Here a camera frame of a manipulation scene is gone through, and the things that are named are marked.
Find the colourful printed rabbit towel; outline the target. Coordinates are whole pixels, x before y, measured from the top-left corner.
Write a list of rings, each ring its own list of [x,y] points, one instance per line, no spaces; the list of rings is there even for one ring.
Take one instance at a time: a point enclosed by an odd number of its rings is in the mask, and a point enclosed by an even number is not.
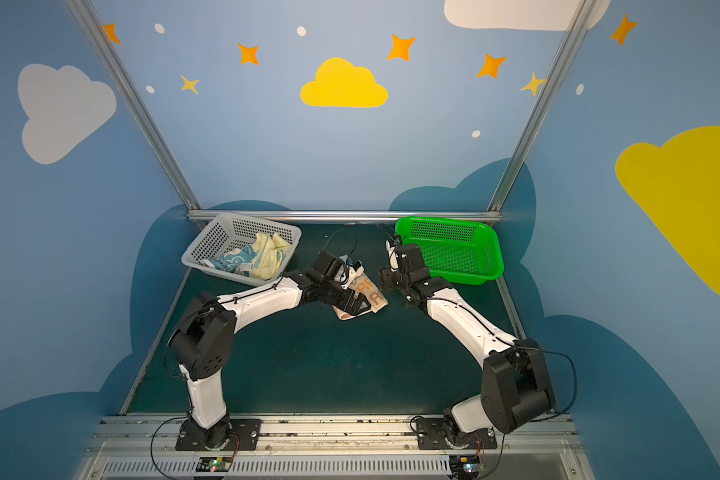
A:
[[[357,313],[349,311],[350,306],[333,307],[337,317],[347,321],[367,313],[378,313],[388,305],[388,300],[381,290],[370,280],[363,267],[351,268],[348,280],[342,287],[352,295],[354,300],[360,300],[361,305]]]

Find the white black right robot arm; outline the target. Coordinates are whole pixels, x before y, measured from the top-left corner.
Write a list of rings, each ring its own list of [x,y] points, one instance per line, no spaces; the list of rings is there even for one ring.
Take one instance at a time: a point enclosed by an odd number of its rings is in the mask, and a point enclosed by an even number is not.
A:
[[[518,339],[480,314],[450,282],[430,273],[420,247],[385,242],[390,265],[379,270],[382,288],[445,327],[481,367],[480,393],[446,409],[443,435],[462,448],[483,429],[503,434],[550,411],[556,404],[542,348]]]

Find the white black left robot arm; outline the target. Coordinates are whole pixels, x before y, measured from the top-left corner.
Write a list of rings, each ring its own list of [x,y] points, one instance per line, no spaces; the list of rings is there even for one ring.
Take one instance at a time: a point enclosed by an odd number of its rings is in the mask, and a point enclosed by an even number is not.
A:
[[[222,386],[222,369],[229,360],[235,335],[258,320],[312,302],[351,315],[367,313],[371,310],[367,296],[350,288],[350,283],[363,273],[360,261],[322,251],[306,270],[287,272],[245,292],[197,295],[168,341],[190,400],[176,449],[245,449],[245,442],[233,430]]]

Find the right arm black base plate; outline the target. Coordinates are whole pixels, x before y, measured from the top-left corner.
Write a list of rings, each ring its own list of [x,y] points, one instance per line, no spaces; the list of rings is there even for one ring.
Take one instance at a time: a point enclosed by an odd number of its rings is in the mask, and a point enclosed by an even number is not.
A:
[[[465,433],[454,420],[414,416],[409,421],[420,450],[495,450],[498,442],[492,428]]]

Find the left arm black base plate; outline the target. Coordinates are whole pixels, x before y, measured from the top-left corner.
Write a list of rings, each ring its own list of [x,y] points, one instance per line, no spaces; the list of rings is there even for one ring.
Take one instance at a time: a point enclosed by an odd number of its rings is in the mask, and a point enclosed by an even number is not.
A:
[[[202,428],[192,417],[185,420],[175,445],[177,451],[253,451],[257,447],[262,421],[255,418],[224,417]]]

